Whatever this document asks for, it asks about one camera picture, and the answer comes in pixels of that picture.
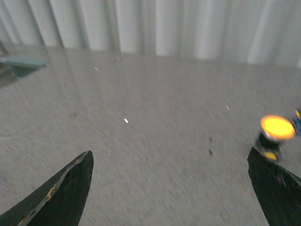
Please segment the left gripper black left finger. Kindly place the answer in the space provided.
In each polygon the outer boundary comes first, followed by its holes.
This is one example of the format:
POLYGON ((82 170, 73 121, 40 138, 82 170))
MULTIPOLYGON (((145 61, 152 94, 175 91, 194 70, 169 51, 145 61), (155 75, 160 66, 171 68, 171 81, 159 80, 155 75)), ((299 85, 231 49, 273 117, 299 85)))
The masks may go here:
POLYGON ((2 226, 77 226, 91 186, 94 158, 83 152, 0 216, 2 226))

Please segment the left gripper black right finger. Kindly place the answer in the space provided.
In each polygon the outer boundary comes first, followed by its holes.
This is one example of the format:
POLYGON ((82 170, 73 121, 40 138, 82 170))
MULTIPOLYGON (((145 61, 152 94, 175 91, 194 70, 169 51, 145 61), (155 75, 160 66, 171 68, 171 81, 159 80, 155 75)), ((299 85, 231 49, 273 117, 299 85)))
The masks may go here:
POLYGON ((301 179, 272 162, 253 146, 247 158, 248 174, 270 226, 301 224, 301 179))

